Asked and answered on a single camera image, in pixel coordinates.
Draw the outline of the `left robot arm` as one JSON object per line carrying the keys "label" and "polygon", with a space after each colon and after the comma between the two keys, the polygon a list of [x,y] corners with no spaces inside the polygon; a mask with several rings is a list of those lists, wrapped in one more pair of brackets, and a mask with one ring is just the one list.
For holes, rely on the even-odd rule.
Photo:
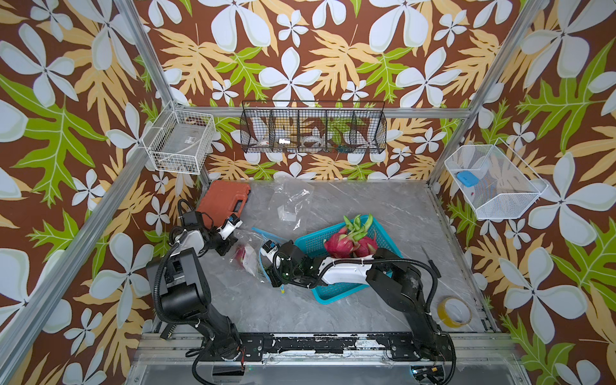
{"label": "left robot arm", "polygon": [[233,232],[242,221],[233,213],[223,226],[208,227],[203,218],[209,215],[198,212],[185,199],[179,200],[177,211],[181,224],[169,233],[170,249],[159,262],[146,266],[155,312],[165,325],[160,337],[168,340],[176,327],[190,326],[203,336],[198,356],[237,359],[241,337],[230,318],[214,307],[200,258],[211,250],[225,256],[237,242]]}

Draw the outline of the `dragon fruit bag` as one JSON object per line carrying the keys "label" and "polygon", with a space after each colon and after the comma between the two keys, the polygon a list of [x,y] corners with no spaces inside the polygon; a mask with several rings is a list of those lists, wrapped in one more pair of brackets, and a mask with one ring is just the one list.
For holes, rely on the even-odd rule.
{"label": "dragon fruit bag", "polygon": [[345,226],[323,242],[328,255],[332,258],[350,258],[359,244],[355,240],[355,223],[344,217]]}
{"label": "dragon fruit bag", "polygon": [[239,266],[244,266],[245,259],[247,255],[247,250],[245,245],[239,245],[234,254],[234,261],[236,261]]}
{"label": "dragon fruit bag", "polygon": [[378,249],[377,241],[368,236],[368,231],[373,222],[374,218],[371,214],[368,215],[364,223],[361,222],[360,217],[356,217],[353,221],[352,239],[355,242],[354,254],[357,258],[364,258],[369,255],[373,255]]}

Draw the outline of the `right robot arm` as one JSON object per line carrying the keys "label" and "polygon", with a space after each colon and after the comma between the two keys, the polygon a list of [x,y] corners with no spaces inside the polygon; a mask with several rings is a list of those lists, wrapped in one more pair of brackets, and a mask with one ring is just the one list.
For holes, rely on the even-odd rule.
{"label": "right robot arm", "polygon": [[419,360],[454,361],[449,334],[431,314],[441,273],[427,263],[399,257],[378,248],[360,258],[312,258],[292,241],[282,245],[266,242],[260,254],[273,287],[291,285],[308,290],[342,284],[372,288],[390,308],[399,311],[411,328],[412,352]]}

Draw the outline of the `zip-top bag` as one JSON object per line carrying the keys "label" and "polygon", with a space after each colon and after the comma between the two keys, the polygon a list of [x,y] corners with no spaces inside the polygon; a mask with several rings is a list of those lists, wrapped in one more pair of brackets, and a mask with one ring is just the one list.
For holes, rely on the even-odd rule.
{"label": "zip-top bag", "polygon": [[[247,272],[247,274],[255,278],[258,282],[269,284],[271,287],[274,287],[269,275],[266,273],[267,267],[263,266],[261,263],[260,255],[261,246],[269,239],[264,238],[260,233],[243,229],[236,229],[233,235],[237,238],[237,242],[232,248],[232,263],[239,268],[242,268],[245,272]],[[245,245],[247,250],[244,266],[239,266],[239,264],[234,261],[234,254],[239,245]],[[274,288],[278,288],[282,294],[285,294],[286,292],[285,285]]]}
{"label": "zip-top bag", "polygon": [[306,225],[311,211],[314,186],[304,181],[280,180],[268,205],[268,221],[280,234],[299,231]]}

